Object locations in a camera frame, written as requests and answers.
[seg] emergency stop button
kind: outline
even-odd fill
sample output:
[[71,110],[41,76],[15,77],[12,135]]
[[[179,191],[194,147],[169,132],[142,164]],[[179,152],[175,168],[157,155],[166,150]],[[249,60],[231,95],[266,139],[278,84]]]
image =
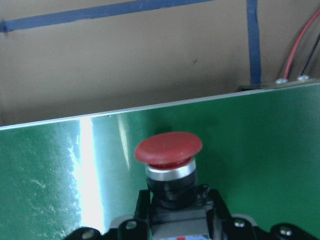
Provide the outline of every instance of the emergency stop button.
[[189,132],[166,132],[142,141],[135,149],[135,158],[152,168],[180,168],[202,149],[201,139]]

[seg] green panel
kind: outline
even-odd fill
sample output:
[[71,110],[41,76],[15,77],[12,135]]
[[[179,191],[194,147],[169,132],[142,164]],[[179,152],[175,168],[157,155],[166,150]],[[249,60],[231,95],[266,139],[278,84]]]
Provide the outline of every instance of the green panel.
[[232,213],[269,231],[296,224],[320,238],[320,85],[0,130],[0,239],[61,239],[106,231],[146,188],[136,145],[197,134],[199,183]]

